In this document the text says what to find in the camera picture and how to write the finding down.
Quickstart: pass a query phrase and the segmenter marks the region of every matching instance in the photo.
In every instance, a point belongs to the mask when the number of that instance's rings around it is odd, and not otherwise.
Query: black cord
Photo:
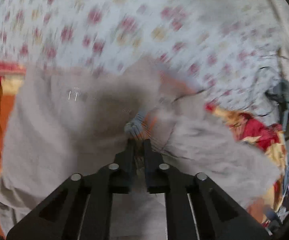
[[[259,78],[259,73],[261,72],[261,70],[263,69],[269,69],[269,70],[272,70],[274,71],[275,73],[278,73],[273,67],[269,67],[269,66],[266,66],[266,67],[261,67],[257,70],[257,72],[255,73],[255,76],[254,76],[254,80],[253,80],[253,83],[251,85],[251,90],[249,91],[249,96],[247,97],[247,102],[250,102],[248,106],[244,107],[244,108],[241,108],[241,109],[237,109],[237,111],[243,111],[243,110],[246,110],[248,108],[250,108],[253,104],[254,104],[254,98],[253,98],[253,94],[254,94],[254,88],[255,88],[255,85],[258,81],[258,78]],[[272,108],[269,112],[267,112],[266,114],[256,114],[257,116],[259,117],[265,117],[269,114],[271,114],[275,109],[275,106],[272,105]]]

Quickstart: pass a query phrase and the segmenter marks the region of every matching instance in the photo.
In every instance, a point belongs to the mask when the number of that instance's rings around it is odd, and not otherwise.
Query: white floral bedsheet
[[[267,0],[0,0],[0,60],[121,73],[149,53],[235,109],[277,69],[280,30]]]

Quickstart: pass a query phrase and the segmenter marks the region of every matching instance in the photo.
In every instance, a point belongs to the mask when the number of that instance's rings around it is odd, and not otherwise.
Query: silver screw
[[[200,180],[206,180],[208,178],[208,176],[204,174],[203,172],[198,173],[196,176]]]
[[[167,170],[167,169],[170,168],[170,166],[169,166],[169,164],[161,163],[161,164],[159,165],[159,168],[160,168],[160,170]]]
[[[117,164],[117,163],[111,163],[109,165],[109,169],[111,169],[111,170],[117,170],[118,168],[119,168],[119,164]]]
[[[77,181],[81,179],[81,175],[79,173],[75,173],[71,175],[71,180]]]

